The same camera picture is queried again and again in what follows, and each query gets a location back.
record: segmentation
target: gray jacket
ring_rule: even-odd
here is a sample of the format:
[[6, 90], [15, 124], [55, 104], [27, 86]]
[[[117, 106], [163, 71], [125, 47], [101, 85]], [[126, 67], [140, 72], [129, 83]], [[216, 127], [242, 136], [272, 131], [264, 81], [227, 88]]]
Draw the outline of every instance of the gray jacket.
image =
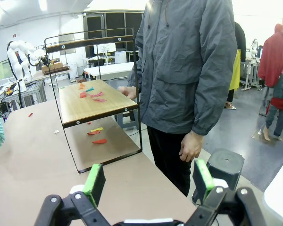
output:
[[[231, 0], [150, 0], [136, 46], [141, 121], [206, 135], [224, 108], [237, 52]], [[135, 86], [132, 72], [129, 86]]]

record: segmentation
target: white wall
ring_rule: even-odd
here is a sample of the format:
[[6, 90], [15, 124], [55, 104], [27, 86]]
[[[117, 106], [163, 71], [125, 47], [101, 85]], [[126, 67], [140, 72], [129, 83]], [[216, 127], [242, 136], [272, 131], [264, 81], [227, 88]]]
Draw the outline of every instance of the white wall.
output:
[[[7, 45], [10, 41], [23, 40], [34, 46], [44, 45], [44, 40], [48, 37], [56, 36], [61, 33], [81, 32], [83, 31], [82, 15], [72, 16], [63, 15], [50, 18], [39, 19], [27, 23], [18, 24], [9, 28], [0, 30], [0, 61], [7, 60]], [[83, 34], [75, 35], [75, 39], [83, 38]], [[58, 39], [50, 39], [47, 43], [58, 41]], [[59, 53], [55, 53], [54, 58], [60, 57]], [[67, 54], [67, 62], [76, 62], [78, 74], [83, 73], [83, 58], [86, 57], [85, 48], [77, 48], [76, 53]], [[60, 57], [65, 64], [65, 55]]]
[[259, 46], [274, 34], [276, 24], [282, 24], [283, 0], [233, 0], [233, 10], [245, 32], [246, 45], [257, 39]]

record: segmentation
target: black pants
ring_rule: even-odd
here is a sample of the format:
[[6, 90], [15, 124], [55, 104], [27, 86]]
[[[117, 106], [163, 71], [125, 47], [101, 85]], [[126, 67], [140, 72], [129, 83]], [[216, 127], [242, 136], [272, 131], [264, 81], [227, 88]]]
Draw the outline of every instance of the black pants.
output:
[[179, 157], [181, 141], [186, 134], [169, 134], [147, 127], [155, 165], [185, 195], [190, 189], [191, 162]]
[[234, 99], [234, 89], [228, 91], [228, 97], [227, 97], [227, 102], [233, 102]]

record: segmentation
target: hand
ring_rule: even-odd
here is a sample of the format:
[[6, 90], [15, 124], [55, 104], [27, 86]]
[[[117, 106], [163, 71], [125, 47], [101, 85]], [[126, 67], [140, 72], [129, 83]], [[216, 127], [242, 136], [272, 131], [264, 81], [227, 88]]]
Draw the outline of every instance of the hand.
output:
[[183, 138], [179, 152], [182, 161], [190, 162], [198, 158], [204, 142], [204, 137], [191, 131]]
[[136, 99], [136, 87], [134, 86], [120, 86], [117, 88], [117, 90], [132, 100]]

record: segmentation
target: yellow paper scrap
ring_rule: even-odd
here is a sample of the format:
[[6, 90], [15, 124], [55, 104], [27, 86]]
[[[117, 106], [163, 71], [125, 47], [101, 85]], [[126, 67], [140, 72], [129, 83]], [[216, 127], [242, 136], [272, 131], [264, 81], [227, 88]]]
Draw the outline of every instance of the yellow paper scrap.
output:
[[90, 130], [90, 132], [101, 131], [101, 130], [104, 130], [104, 128], [99, 127], [99, 128], [97, 128], [97, 129], [92, 129], [92, 130]]

